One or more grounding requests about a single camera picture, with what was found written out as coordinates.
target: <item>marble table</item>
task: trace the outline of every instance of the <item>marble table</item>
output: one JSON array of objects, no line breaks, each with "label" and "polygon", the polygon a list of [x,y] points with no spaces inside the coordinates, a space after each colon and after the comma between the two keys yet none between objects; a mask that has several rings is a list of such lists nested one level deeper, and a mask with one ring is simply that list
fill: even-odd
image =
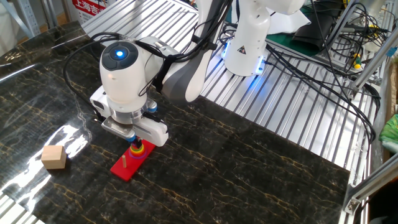
[{"label": "marble table", "polygon": [[[129,146],[103,130],[62,78],[88,43],[70,23],[0,57],[0,187],[45,223],[338,223],[349,172],[200,97],[157,116],[170,137],[130,182],[110,173]],[[69,68],[89,97],[100,85],[88,52]],[[42,148],[61,144],[67,167],[47,171]]]}]

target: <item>metal grating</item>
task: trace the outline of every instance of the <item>metal grating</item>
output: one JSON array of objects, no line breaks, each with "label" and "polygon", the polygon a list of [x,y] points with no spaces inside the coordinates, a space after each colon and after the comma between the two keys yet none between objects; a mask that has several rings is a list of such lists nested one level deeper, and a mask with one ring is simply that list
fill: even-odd
[{"label": "metal grating", "polygon": [[0,192],[0,223],[44,224],[2,192]]}]

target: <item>red sign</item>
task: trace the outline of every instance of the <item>red sign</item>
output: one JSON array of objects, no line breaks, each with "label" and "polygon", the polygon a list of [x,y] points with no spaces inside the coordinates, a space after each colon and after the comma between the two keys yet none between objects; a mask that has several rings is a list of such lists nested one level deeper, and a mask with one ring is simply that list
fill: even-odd
[{"label": "red sign", "polygon": [[92,16],[97,15],[105,9],[104,6],[98,5],[97,2],[92,2],[90,0],[72,0],[72,3],[78,10],[88,13]]}]

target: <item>blue indicator light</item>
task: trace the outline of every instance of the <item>blue indicator light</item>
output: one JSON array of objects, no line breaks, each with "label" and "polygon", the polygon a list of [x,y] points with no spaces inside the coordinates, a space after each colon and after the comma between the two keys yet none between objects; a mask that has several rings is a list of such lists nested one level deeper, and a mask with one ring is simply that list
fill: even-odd
[{"label": "blue indicator light", "polygon": [[116,55],[117,55],[118,57],[122,57],[124,54],[123,54],[123,51],[118,50],[118,51],[116,52]]}]

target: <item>sign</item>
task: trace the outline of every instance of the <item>sign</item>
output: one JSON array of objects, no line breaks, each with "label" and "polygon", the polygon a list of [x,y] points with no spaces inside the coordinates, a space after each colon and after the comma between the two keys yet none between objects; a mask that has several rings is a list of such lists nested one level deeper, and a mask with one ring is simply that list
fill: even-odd
[{"label": "sign", "polygon": [[73,21],[83,24],[117,0],[71,0],[68,1],[70,16]]}]

